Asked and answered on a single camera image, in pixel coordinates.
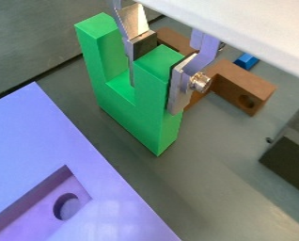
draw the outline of white overhead surface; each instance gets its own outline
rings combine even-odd
[[[138,0],[299,76],[299,0]]]

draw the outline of circular hole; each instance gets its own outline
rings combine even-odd
[[[239,103],[245,108],[249,108],[249,109],[252,109],[256,106],[254,100],[248,95],[242,95],[239,97]]]
[[[74,193],[59,197],[54,204],[54,216],[59,220],[69,220],[81,209],[81,201]]]
[[[268,142],[269,144],[272,144],[272,143],[274,142],[273,138],[268,137],[268,138],[266,138],[266,142]]]

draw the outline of brown block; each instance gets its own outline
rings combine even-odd
[[[157,32],[159,44],[165,44],[185,56],[197,52],[197,50],[190,47],[190,39],[171,28],[163,27]]]
[[[195,53],[190,39],[169,27],[158,31],[158,41],[185,56]],[[264,107],[277,87],[229,60],[222,60],[207,68],[206,75],[214,78],[211,90],[238,106],[250,116]],[[194,91],[187,110],[207,93]]]
[[[226,59],[209,67],[205,73],[214,79],[211,90],[254,116],[277,87]]]

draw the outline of metal gripper jaw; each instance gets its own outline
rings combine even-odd
[[[122,34],[125,52],[129,57],[130,80],[134,86],[134,61],[157,48],[158,34],[149,27],[142,4],[135,3],[126,8],[122,7],[122,0],[109,0],[109,4]]]
[[[199,53],[187,57],[175,66],[171,74],[167,110],[173,115],[181,113],[189,105],[193,91],[207,92],[213,83],[213,79],[203,73],[203,68],[215,59],[221,41],[194,29],[190,45]]]

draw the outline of green u-shaped block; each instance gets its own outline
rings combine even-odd
[[[178,138],[182,113],[166,110],[170,68],[183,56],[161,45],[134,63],[135,86],[117,23],[105,13],[75,25],[101,108],[155,155]]]

